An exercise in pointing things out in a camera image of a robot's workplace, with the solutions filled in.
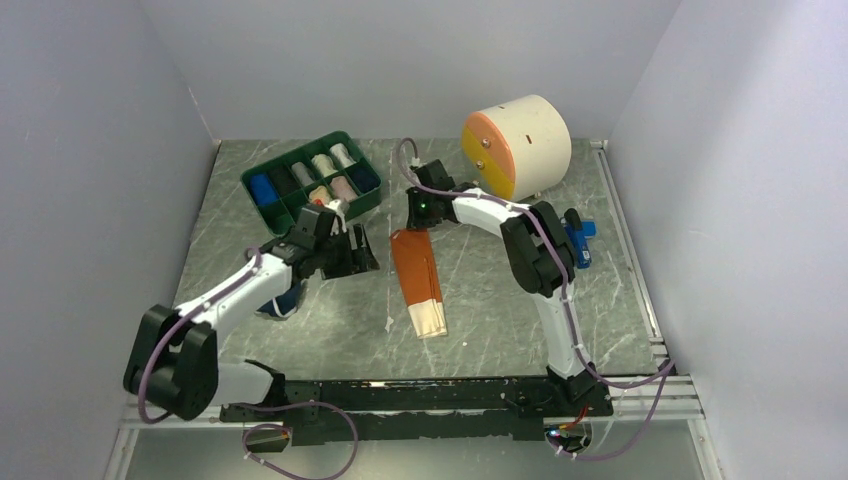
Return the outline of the orange cream underwear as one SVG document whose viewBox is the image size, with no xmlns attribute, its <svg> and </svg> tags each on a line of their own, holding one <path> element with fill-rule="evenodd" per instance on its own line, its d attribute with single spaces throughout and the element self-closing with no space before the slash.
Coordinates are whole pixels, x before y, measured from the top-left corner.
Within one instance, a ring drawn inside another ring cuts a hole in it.
<svg viewBox="0 0 848 480">
<path fill-rule="evenodd" d="M 426 230 L 397 230 L 390 235 L 390 247 L 417 337 L 445 336 L 443 296 L 429 233 Z"/>
</svg>

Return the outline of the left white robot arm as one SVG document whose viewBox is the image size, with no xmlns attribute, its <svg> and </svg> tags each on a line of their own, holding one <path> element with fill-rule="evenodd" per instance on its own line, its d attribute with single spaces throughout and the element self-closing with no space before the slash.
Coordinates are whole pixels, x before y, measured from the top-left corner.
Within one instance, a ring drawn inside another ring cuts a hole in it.
<svg viewBox="0 0 848 480">
<path fill-rule="evenodd" d="M 283 318 L 285 296 L 315 272 L 332 279 L 373 270 L 367 236 L 348 227 L 347 210 L 343 200 L 306 205 L 283 236 L 248 249 L 236 273 L 193 300 L 143 314 L 123 386 L 144 423 L 193 420 L 215 405 L 246 404 L 262 420 L 284 411 L 283 373 L 254 360 L 223 363 L 219 352 L 250 315 Z"/>
</svg>

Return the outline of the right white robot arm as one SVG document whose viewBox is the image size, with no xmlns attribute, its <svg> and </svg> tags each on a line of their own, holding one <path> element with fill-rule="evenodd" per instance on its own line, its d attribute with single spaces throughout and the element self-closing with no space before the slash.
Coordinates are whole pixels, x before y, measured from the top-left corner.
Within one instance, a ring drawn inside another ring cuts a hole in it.
<svg viewBox="0 0 848 480">
<path fill-rule="evenodd" d="M 597 381 L 583 345 L 573 304 L 577 254 L 553 207 L 514 203 L 470 183 L 457 185 L 442 162 L 403 166 L 412 183 L 407 190 L 407 226 L 427 229 L 443 221 L 470 225 L 503 242 L 510 270 L 539 313 L 547 342 L 552 407 L 572 415 L 583 407 Z"/>
</svg>

